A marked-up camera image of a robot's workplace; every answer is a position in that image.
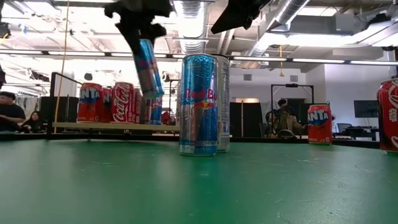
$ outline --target chair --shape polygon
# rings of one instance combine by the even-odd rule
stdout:
[[[351,124],[337,123],[338,132],[341,134],[345,134],[346,129],[350,127],[352,127]]]

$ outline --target computer screen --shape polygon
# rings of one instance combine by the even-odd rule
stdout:
[[[377,118],[377,100],[354,100],[356,118]]]

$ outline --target rope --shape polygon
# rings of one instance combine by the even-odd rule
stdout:
[[[58,88],[58,95],[57,95],[57,104],[55,106],[55,119],[54,123],[57,122],[58,118],[58,107],[60,105],[60,94],[61,94],[61,87],[62,87],[62,81],[63,81],[63,69],[65,68],[65,59],[67,56],[67,37],[68,37],[68,22],[69,22],[69,0],[67,2],[67,20],[66,20],[66,25],[65,25],[65,41],[63,45],[63,58],[62,58],[62,68],[61,68],[61,79],[60,79],[60,85]],[[54,128],[54,134],[57,133],[57,127]]]

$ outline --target red can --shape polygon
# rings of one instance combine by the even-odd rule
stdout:
[[[112,117],[112,89],[104,88],[104,112],[102,122],[109,123]]]
[[[145,124],[150,123],[150,114],[152,113],[152,100],[145,101]]]
[[[381,84],[379,102],[380,148],[398,152],[398,78]]]
[[[140,118],[140,113],[141,113],[141,101],[142,101],[142,95],[140,89],[134,89],[134,95],[136,97],[135,101],[135,106],[136,109],[134,110],[135,113],[135,120],[134,123],[139,124],[139,118]]]
[[[103,88],[95,83],[83,83],[80,88],[78,122],[101,122],[104,110]]]
[[[308,109],[308,141],[331,144],[331,111],[328,105],[311,105]]]
[[[117,82],[112,88],[112,122],[132,122],[134,87],[130,83]]]

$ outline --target desk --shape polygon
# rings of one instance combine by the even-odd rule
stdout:
[[[372,138],[372,141],[376,141],[376,132],[379,132],[379,129],[371,127],[350,127],[345,130],[345,133],[354,140],[356,138]]]
[[[0,155],[0,223],[397,220],[398,157],[375,149],[232,142],[197,158],[177,141],[26,140]]]

